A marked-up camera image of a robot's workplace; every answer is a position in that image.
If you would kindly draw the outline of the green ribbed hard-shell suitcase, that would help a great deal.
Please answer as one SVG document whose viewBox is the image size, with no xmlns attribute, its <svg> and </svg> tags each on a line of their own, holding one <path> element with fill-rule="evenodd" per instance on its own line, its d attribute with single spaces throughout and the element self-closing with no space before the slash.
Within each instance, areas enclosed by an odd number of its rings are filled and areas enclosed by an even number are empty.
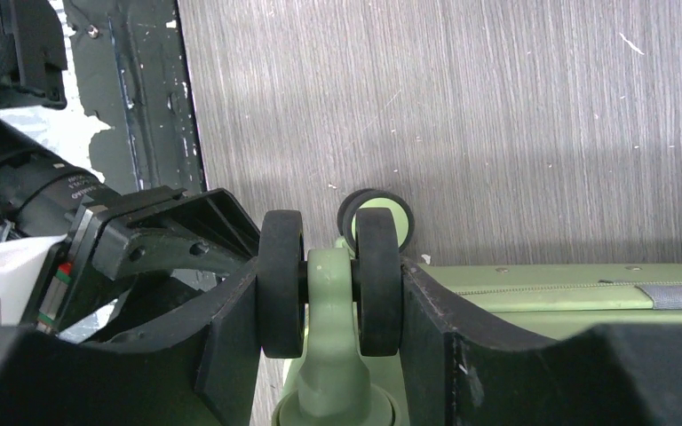
<svg viewBox="0 0 682 426">
<path fill-rule="evenodd" d="M 409 205 L 348 195 L 333 248 L 305 250 L 301 215 L 265 215 L 258 257 L 264 354 L 286 359 L 275 425 L 415 425 L 400 340 Z M 682 264 L 430 266 L 443 287 L 553 340 L 547 357 L 586 425 L 682 425 Z"/>
</svg>

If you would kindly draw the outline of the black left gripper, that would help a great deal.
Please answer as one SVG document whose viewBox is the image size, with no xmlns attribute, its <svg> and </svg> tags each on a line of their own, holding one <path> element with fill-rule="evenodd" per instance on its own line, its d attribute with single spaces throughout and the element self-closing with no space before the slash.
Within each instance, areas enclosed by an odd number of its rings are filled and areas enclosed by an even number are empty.
<svg viewBox="0 0 682 426">
<path fill-rule="evenodd" d="M 259 230 L 227 190 L 167 186 L 84 196 L 36 285 L 35 324 L 58 334 L 118 297 L 156 301 L 176 270 L 226 278 L 258 251 Z"/>
</svg>

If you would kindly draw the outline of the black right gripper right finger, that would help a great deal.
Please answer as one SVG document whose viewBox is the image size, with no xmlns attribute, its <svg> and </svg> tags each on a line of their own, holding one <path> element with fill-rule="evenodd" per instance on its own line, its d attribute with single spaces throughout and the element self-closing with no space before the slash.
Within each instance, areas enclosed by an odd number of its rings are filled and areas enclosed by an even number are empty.
<svg viewBox="0 0 682 426">
<path fill-rule="evenodd" d="M 402 262 L 400 360 L 415 425 L 586 425 L 589 408 L 518 327 Z"/>
</svg>

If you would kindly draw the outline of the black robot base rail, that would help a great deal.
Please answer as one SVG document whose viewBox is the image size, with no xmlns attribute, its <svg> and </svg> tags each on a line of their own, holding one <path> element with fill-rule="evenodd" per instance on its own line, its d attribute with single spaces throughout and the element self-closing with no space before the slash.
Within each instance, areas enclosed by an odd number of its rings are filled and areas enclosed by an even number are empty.
<svg viewBox="0 0 682 426">
<path fill-rule="evenodd" d="M 107 128 L 91 166 L 120 193 L 207 184 L 178 2 L 63 4 L 84 112 Z"/>
</svg>

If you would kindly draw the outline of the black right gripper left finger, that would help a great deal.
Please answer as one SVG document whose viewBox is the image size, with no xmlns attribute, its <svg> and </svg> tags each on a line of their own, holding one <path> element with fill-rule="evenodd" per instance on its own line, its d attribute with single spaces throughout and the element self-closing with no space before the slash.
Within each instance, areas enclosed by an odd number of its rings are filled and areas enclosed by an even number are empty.
<svg viewBox="0 0 682 426">
<path fill-rule="evenodd" d="M 258 371 L 256 261 L 145 324 L 91 343 L 84 425 L 247 425 Z"/>
</svg>

